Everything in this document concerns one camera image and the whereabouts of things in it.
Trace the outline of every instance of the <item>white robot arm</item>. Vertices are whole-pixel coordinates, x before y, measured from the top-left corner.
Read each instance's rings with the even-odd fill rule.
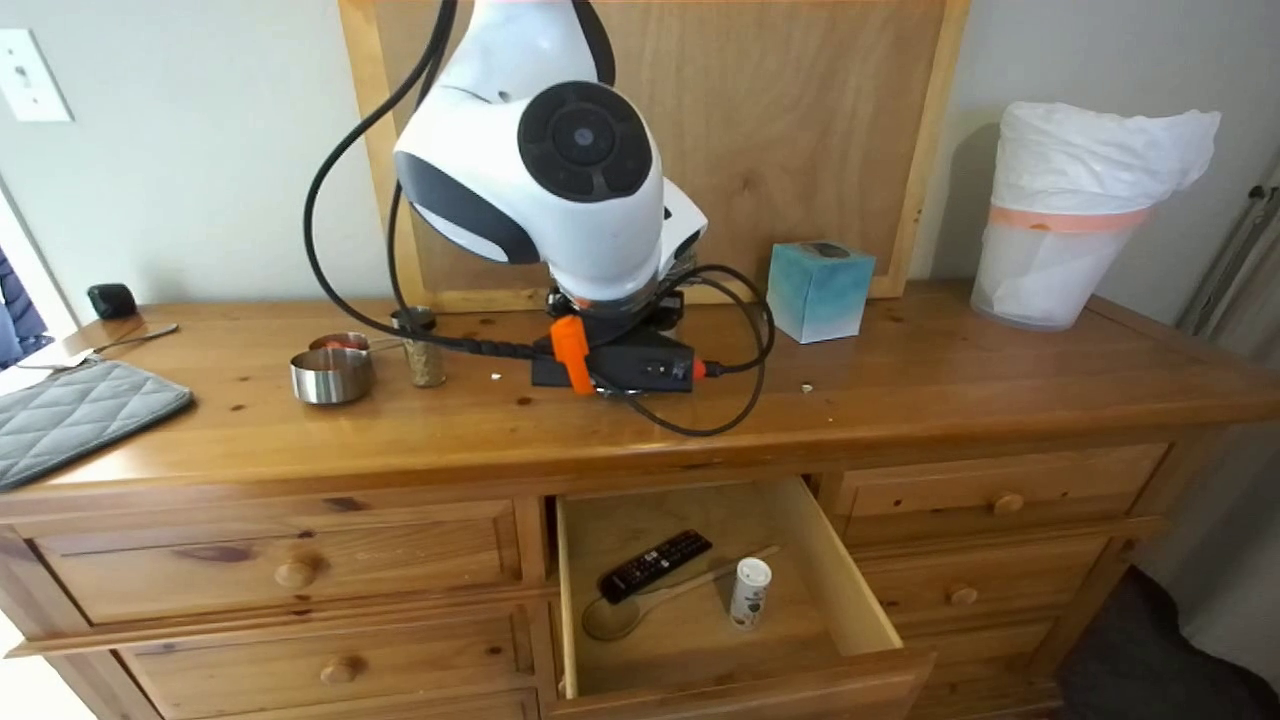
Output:
[[[607,89],[588,0],[475,0],[397,139],[411,207],[499,262],[547,262],[571,302],[628,308],[700,238],[645,117]]]

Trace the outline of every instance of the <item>tissue box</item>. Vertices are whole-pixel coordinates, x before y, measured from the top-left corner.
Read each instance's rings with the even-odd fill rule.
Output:
[[[876,254],[835,242],[771,242],[766,308],[781,332],[799,345],[854,334],[872,292]]]

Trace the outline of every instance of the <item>drawer knob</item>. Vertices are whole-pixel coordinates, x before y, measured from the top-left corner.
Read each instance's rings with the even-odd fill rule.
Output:
[[[299,593],[299,586],[314,583],[320,571],[324,571],[320,555],[289,555],[276,566],[276,583],[289,586],[289,593]]]
[[[949,593],[949,602],[972,607],[972,602],[977,602],[977,586],[972,586],[972,583],[954,583],[954,586]]]
[[[1012,513],[1022,513],[1028,509],[1028,495],[1022,490],[998,490],[992,499],[992,515],[1012,515]]]
[[[361,656],[335,656],[320,669],[320,684],[356,684],[361,673],[362,673]]]

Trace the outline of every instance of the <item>floor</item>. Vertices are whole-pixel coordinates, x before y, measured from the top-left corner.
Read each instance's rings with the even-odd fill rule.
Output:
[[[19,632],[0,617],[0,650]],[[1280,695],[1176,636],[1172,599],[1126,571],[1064,664],[1068,720],[1280,720]],[[2,720],[92,720],[42,660],[0,660]]]
[[[1060,673],[1068,720],[1280,720],[1280,695],[1176,632],[1172,595],[1126,571]]]

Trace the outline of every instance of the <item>remote control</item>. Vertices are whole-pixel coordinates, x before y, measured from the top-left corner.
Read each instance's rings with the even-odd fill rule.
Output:
[[[700,532],[675,532],[675,535],[660,540],[654,549],[603,571],[601,595],[607,602],[619,602],[619,599],[637,595],[640,586],[654,583],[660,577],[675,571],[678,565],[694,559],[708,549],[710,549],[710,540],[702,540]]]

